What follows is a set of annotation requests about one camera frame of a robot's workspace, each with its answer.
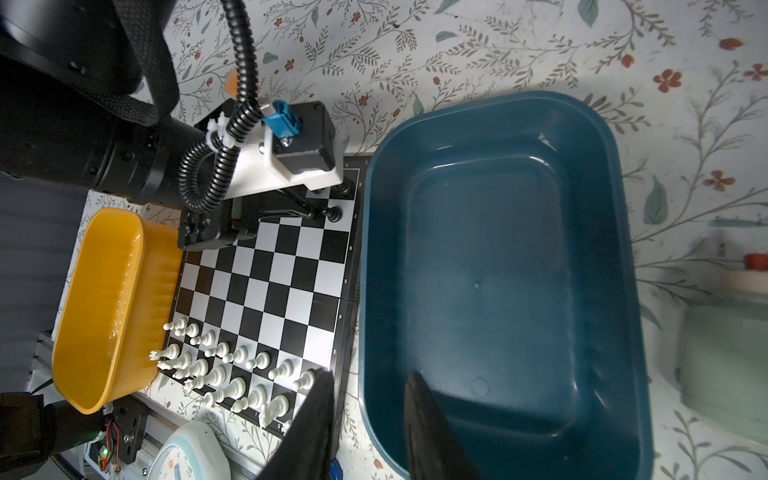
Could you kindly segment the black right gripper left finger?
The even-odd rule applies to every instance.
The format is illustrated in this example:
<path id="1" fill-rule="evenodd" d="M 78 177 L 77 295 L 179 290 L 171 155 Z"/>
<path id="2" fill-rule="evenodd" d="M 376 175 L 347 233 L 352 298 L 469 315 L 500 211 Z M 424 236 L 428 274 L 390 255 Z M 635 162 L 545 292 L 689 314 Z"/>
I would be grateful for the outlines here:
<path id="1" fill-rule="evenodd" d="M 321 371 L 292 427 L 257 479 L 328 479 L 334 405 L 333 375 Z"/>

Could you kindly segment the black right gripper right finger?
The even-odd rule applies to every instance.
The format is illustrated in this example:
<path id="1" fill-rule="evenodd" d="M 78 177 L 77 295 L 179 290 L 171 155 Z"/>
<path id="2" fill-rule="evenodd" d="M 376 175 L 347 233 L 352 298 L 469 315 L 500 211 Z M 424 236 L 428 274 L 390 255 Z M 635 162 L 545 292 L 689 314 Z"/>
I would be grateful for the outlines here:
<path id="1" fill-rule="evenodd" d="M 483 478 L 418 372 L 405 384 L 404 429 L 411 479 Z"/>

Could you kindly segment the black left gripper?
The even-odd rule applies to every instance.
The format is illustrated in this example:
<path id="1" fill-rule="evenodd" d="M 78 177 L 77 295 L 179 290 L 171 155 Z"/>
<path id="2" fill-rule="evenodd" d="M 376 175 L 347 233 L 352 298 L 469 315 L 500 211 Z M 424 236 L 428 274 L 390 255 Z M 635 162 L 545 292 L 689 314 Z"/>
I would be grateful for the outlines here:
<path id="1" fill-rule="evenodd" d="M 262 220 L 327 217 L 327 208 L 309 203 L 292 191 L 270 191 L 224 200 L 204 213 L 181 212 L 178 248 L 218 250 L 256 237 Z"/>

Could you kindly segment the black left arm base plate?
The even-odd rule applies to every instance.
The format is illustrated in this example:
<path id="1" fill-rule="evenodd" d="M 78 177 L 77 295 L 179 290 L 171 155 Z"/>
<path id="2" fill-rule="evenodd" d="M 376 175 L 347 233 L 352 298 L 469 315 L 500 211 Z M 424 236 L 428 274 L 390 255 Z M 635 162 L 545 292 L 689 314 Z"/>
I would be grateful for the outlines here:
<path id="1" fill-rule="evenodd" d="M 148 407 L 136 398 L 114 401 L 104 429 L 85 448 L 84 459 L 104 478 L 127 473 L 141 450 L 148 418 Z"/>

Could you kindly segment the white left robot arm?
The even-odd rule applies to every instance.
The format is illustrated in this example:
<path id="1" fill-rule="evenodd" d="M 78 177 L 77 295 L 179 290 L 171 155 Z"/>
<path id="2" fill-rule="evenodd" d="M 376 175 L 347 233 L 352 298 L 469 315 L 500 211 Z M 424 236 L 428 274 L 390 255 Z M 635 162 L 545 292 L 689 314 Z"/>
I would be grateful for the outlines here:
<path id="1" fill-rule="evenodd" d="M 234 100 L 204 129 L 172 117 L 180 92 L 163 31 L 170 1 L 5 1 L 1 5 L 1 170 L 180 211 L 182 250 L 253 238 L 261 221 L 323 216 L 289 182 L 235 191 L 257 155 L 291 174 L 332 172 L 325 107 L 259 93 L 246 6 L 222 5 Z"/>

